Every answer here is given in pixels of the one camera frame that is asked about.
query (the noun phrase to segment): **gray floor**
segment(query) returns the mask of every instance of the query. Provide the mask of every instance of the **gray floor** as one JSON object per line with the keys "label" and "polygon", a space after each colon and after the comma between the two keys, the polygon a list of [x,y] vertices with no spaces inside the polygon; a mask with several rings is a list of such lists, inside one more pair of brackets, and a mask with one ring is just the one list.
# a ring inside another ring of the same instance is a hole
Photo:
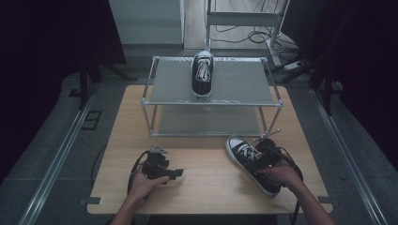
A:
{"label": "gray floor", "polygon": [[[160,52],[160,54],[191,55],[192,51]],[[253,55],[262,52],[216,52],[216,54]],[[143,65],[150,57],[141,59]],[[95,130],[80,130],[70,148],[54,186],[39,211],[36,224],[105,224],[112,215],[90,215],[84,201],[92,188],[91,173],[97,174],[101,151],[109,140],[124,90],[130,84],[143,84],[147,67],[123,67],[138,77],[128,82],[103,68],[103,82],[90,107],[102,111]],[[283,70],[274,73],[276,80],[288,75]],[[315,161],[334,204],[332,217],[338,224],[374,224],[368,213],[364,196],[360,195],[351,173],[344,164],[338,145],[333,140],[319,110],[305,74],[282,84],[288,90],[298,119],[302,125]],[[51,115],[31,142],[12,172],[0,188],[0,224],[17,224],[32,200],[43,175],[49,168],[64,141],[79,108],[80,100],[69,97],[72,89],[79,89],[79,77],[71,74],[63,82],[62,93]],[[331,102],[332,119],[341,132],[347,148],[355,159],[365,181],[369,184],[380,210],[389,223],[398,220],[398,174],[389,164],[372,138],[349,113],[338,96]],[[82,127],[92,126],[84,122]],[[279,224],[289,224],[287,215],[278,215]],[[303,216],[297,224],[306,224]]]}

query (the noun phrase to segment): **wooden table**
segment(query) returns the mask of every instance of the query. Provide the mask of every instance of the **wooden table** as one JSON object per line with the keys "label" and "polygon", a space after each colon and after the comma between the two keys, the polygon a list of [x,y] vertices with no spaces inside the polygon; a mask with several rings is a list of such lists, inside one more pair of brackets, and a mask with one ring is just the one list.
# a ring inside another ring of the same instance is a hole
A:
{"label": "wooden table", "polygon": [[[315,197],[328,197],[287,91],[278,87],[283,109],[276,123],[282,132],[271,137],[297,162]],[[168,169],[182,177],[152,190],[137,214],[284,214],[294,212],[296,197],[287,188],[275,197],[264,194],[251,176],[225,151],[227,137],[151,137],[141,107],[144,87],[126,89],[99,168],[89,204],[91,214],[115,214],[127,196],[130,170],[145,151],[159,146],[169,152]],[[245,137],[251,143],[253,137]],[[322,204],[330,212],[332,205]]]}

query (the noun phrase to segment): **black sneaker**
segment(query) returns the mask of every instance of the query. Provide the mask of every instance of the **black sneaker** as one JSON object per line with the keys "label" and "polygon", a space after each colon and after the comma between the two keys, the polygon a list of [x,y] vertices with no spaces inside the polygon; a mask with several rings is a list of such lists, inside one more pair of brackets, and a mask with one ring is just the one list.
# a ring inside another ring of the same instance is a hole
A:
{"label": "black sneaker", "polygon": [[201,51],[193,58],[191,87],[192,94],[196,99],[207,100],[210,98],[213,68],[214,60],[210,52]]}
{"label": "black sneaker", "polygon": [[237,164],[243,167],[254,178],[257,185],[267,195],[277,195],[282,184],[270,175],[257,172],[268,167],[264,155],[239,137],[230,137],[226,141],[226,151]]}

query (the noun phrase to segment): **glass shelf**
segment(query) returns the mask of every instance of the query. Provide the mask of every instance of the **glass shelf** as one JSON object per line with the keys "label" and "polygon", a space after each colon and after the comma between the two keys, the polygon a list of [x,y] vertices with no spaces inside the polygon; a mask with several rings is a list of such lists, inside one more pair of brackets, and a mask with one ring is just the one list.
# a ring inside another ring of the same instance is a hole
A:
{"label": "glass shelf", "polygon": [[[212,92],[206,101],[191,94],[192,60],[153,58],[142,99],[152,136],[259,136],[271,130],[283,104],[266,58],[215,57]],[[277,109],[270,127],[264,107]]]}

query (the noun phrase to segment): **shelf top panel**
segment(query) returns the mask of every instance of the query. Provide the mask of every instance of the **shelf top panel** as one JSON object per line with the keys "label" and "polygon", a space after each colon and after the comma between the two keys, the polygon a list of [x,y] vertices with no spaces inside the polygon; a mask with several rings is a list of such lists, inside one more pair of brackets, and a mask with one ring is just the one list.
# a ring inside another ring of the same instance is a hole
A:
{"label": "shelf top panel", "polygon": [[154,78],[153,91],[144,104],[275,105],[261,58],[214,57],[208,100],[192,96],[192,60],[190,57],[154,57],[149,75]]}

